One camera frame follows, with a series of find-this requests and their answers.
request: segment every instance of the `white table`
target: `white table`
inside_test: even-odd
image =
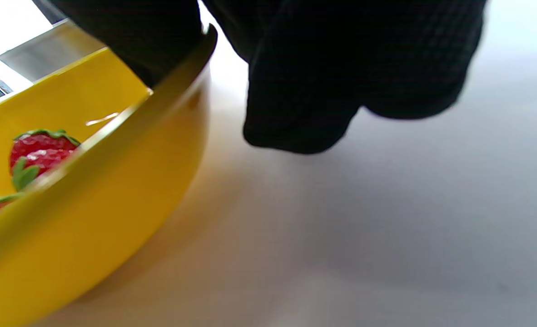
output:
[[[204,164],[173,219],[36,327],[537,327],[537,0],[495,0],[460,102],[362,112],[312,157],[241,138],[222,39]]]

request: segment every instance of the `yellow bowl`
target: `yellow bowl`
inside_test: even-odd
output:
[[[16,135],[65,129],[86,141],[0,213],[0,327],[32,323],[92,288],[177,206],[208,136],[216,39],[210,27],[149,97],[101,50],[1,102],[0,195],[12,192],[7,156]]]

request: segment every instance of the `hand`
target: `hand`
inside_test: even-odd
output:
[[[149,86],[200,39],[196,0],[53,0]],[[420,119],[459,95],[486,0],[206,0],[249,66],[244,137],[312,154],[360,106]]]

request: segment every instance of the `metal surface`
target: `metal surface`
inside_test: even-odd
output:
[[[100,41],[65,19],[49,31],[1,54],[0,61],[34,82],[103,47]]]

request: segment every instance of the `strawberry leaf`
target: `strawberry leaf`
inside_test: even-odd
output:
[[[16,191],[21,191],[23,188],[26,188],[28,184],[36,179],[40,172],[40,168],[36,165],[24,168],[26,162],[26,157],[20,157],[13,168],[12,184]]]

